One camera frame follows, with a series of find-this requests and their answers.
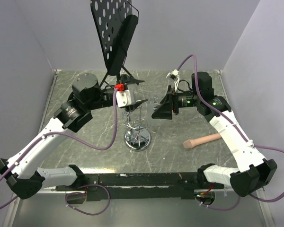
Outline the clear wine glass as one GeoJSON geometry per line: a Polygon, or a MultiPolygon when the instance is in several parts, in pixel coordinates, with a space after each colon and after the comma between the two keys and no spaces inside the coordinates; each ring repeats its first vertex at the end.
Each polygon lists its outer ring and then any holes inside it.
{"type": "Polygon", "coordinates": [[[160,119],[153,119],[152,114],[157,110],[157,106],[160,105],[162,97],[159,94],[150,95],[147,101],[147,122],[151,126],[159,126],[160,119]]]}

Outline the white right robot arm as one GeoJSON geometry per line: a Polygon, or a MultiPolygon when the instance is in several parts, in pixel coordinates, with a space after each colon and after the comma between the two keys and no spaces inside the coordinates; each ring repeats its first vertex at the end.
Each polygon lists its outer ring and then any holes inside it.
{"type": "Polygon", "coordinates": [[[215,164],[201,166],[197,172],[197,183],[208,188],[213,183],[227,185],[240,196],[245,197],[266,186],[272,179],[277,164],[266,159],[248,140],[239,133],[240,126],[225,98],[214,94],[212,77],[207,72],[192,74],[192,90],[176,92],[171,86],[159,105],[154,108],[153,119],[171,120],[180,108],[196,107],[197,111],[209,122],[226,143],[237,163],[236,168],[215,164]]]}

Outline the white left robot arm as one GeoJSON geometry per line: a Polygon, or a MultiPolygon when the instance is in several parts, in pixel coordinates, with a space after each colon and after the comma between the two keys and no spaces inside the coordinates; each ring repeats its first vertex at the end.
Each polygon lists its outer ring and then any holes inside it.
{"type": "Polygon", "coordinates": [[[72,138],[96,150],[107,150],[115,141],[117,132],[117,108],[134,111],[144,101],[137,101],[130,84],[142,81],[133,76],[117,75],[116,84],[101,88],[96,75],[80,75],[72,84],[72,92],[66,102],[54,113],[45,128],[20,152],[9,159],[0,159],[0,174],[9,188],[21,199],[35,195],[43,188],[66,186],[79,190],[85,175],[76,165],[64,168],[44,169],[41,163],[67,138],[72,138]],[[114,132],[105,147],[91,145],[77,137],[77,133],[92,120],[92,110],[113,107],[114,132]]]}

